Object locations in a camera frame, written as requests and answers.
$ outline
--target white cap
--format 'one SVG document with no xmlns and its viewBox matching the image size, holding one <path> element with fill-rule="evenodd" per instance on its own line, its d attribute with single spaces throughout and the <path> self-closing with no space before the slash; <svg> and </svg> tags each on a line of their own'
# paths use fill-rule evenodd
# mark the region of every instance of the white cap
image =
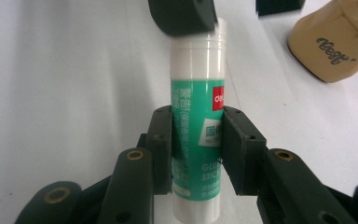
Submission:
<svg viewBox="0 0 358 224">
<path fill-rule="evenodd" d="M 171 79 L 223 79 L 227 23 L 218 19 L 214 33 L 172 38 Z"/>
</svg>

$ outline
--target green label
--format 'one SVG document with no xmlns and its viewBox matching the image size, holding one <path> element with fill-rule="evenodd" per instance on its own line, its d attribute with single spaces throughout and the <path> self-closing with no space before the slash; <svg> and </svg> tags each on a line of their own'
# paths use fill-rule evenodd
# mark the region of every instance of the green label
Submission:
<svg viewBox="0 0 358 224">
<path fill-rule="evenodd" d="M 173 80 L 173 191 L 191 201 L 220 192 L 224 80 Z"/>
</svg>

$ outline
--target beige bag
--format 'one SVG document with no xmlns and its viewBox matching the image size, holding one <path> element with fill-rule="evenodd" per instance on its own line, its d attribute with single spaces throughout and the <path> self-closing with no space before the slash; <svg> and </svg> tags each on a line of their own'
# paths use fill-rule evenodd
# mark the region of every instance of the beige bag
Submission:
<svg viewBox="0 0 358 224">
<path fill-rule="evenodd" d="M 297 22 L 288 46 L 313 75 L 336 82 L 358 71 L 358 0 L 332 0 Z"/>
</svg>

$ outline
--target red logo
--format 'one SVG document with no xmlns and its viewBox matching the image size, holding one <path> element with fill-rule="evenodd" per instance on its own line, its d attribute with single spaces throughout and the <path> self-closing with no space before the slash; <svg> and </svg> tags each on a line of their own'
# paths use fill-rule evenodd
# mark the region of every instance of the red logo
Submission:
<svg viewBox="0 0 358 224">
<path fill-rule="evenodd" d="M 224 95 L 225 95 L 225 88 L 224 86 L 213 87 L 213 111 L 223 109 L 224 103 Z"/>
</svg>

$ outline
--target white table surface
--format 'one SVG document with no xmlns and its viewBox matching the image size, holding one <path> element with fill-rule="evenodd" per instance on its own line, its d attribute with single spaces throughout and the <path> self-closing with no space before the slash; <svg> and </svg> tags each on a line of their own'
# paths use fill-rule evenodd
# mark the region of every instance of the white table surface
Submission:
<svg viewBox="0 0 358 224">
<path fill-rule="evenodd" d="M 215 0 L 228 28 L 225 104 L 244 111 L 269 148 L 292 150 L 325 185 L 352 195 L 358 73 L 323 83 L 285 42 L 326 2 L 258 19 L 255 1 Z M 13 223 L 47 184 L 85 189 L 112 173 L 170 103 L 169 51 L 145 0 L 0 1 L 0 223 Z M 261 223 L 255 197 L 235 196 L 222 178 L 217 223 Z M 171 195 L 155 199 L 155 223 L 178 223 Z"/>
</svg>

